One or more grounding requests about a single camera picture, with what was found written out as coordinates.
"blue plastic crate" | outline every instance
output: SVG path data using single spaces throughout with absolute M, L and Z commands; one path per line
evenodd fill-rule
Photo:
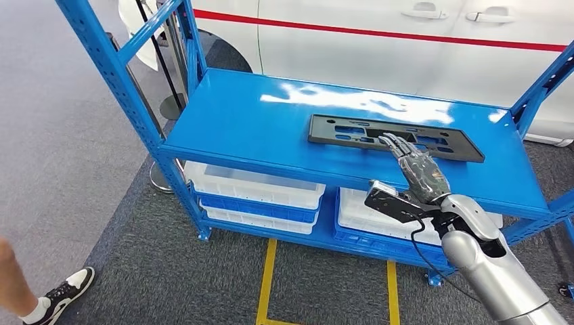
M 307 210 L 302 208 L 288 207 L 286 205 L 242 200 L 240 198 L 231 198 L 229 196 L 205 194 L 200 192 L 194 193 L 201 199 L 201 204 L 204 207 L 252 213 L 254 215 L 264 215 L 266 217 L 303 223 L 315 222 L 315 216 L 321 208 L 321 201 L 323 200 L 323 196 L 321 196 L 317 208 L 315 210 Z
M 400 256 L 405 259 L 423 262 L 410 240 L 341 227 L 338 222 L 339 204 L 340 189 L 337 189 L 334 218 L 334 238 L 336 240 L 358 246 L 365 246 L 385 253 L 392 253 L 394 256 Z M 447 259 L 440 246 L 418 243 L 418 248 L 424 257 L 436 267 L 444 268 L 448 265 Z

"gray floor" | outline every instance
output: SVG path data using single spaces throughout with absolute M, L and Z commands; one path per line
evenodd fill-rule
M 0 236 L 41 294 L 83 265 L 147 152 L 55 1 L 0 3 Z M 124 42 L 117 1 L 93 4 Z M 158 107 L 161 73 L 131 67 Z
M 104 28 L 125 41 L 117 3 L 92 3 Z M 194 240 L 173 198 L 149 188 L 143 146 L 52 0 L 10 1 L 0 20 L 11 26 L 0 30 L 0 235 L 13 242 L 32 289 L 43 293 L 88 258 L 101 276 L 62 324 L 254 324 L 265 241 L 228 232 L 215 232 L 208 244 Z M 219 50 L 213 55 L 217 66 L 234 63 Z M 161 73 L 137 60 L 131 67 L 158 107 L 169 94 Z M 572 151 L 527 149 L 548 198 L 574 185 Z M 562 229 L 518 248 L 574 321 L 571 302 L 554 287 L 573 274 Z M 420 269 L 400 265 L 398 272 L 405 324 L 462 324 L 469 312 L 469 324 L 490 324 L 451 288 L 427 287 Z M 271 318 L 387 323 L 381 261 L 279 243 L 274 280 Z M 19 322 L 0 311 L 0 324 Z

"hand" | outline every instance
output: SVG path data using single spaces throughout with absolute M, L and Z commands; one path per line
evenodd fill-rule
M 450 193 L 447 179 L 428 152 L 421 152 L 413 144 L 392 133 L 383 133 L 378 139 L 388 145 L 397 158 L 409 183 L 409 190 L 417 200 L 430 204 Z

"car door handle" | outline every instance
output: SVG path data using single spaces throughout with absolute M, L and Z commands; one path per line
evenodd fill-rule
M 466 14 L 466 19 L 471 22 L 493 22 L 498 24 L 516 21 L 516 17 L 510 13 L 510 9 L 502 6 L 488 7 L 481 12 L 469 12 Z
M 446 19 L 449 16 L 447 12 L 437 9 L 437 6 L 434 3 L 427 1 L 417 2 L 412 8 L 403 10 L 401 14 L 409 17 L 426 19 Z

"white sock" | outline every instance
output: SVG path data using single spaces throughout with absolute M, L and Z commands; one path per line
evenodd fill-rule
M 38 305 L 29 315 L 20 317 L 20 319 L 26 324 L 34 324 L 38 322 L 46 315 L 46 311 L 50 308 L 51 301 L 46 297 L 38 298 Z

